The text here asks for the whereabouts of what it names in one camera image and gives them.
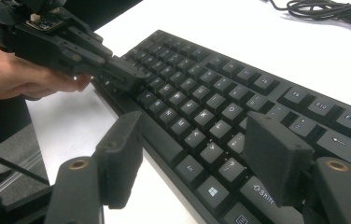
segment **black keyboard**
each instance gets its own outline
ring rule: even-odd
[[[303,223],[274,204],[241,154],[246,114],[277,119],[315,149],[351,163],[351,105],[157,31],[123,56],[147,74],[136,95],[95,79],[121,115],[143,112],[144,147],[207,223]]]

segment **gray carpet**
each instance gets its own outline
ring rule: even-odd
[[[0,157],[48,179],[32,124],[0,144]],[[0,165],[0,173],[8,170],[6,166]],[[45,187],[47,186],[15,172],[0,184],[0,197],[4,205],[9,205]]]

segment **robotic hand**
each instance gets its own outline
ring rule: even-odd
[[[113,56],[103,38],[68,12],[66,0],[0,1],[0,49],[70,76],[89,74],[134,93],[145,75]]]

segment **cable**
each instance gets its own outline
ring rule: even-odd
[[[289,15],[313,21],[342,20],[351,24],[351,4],[336,3],[329,0],[292,0],[287,7],[278,7],[274,0],[269,0],[279,11],[288,11]]]

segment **white tabletop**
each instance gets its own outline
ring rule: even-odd
[[[299,21],[260,0],[144,0],[96,33],[121,56],[161,29],[351,105],[351,26]],[[27,102],[51,184],[117,118],[92,85]],[[145,153],[126,208],[106,223],[202,223]]]

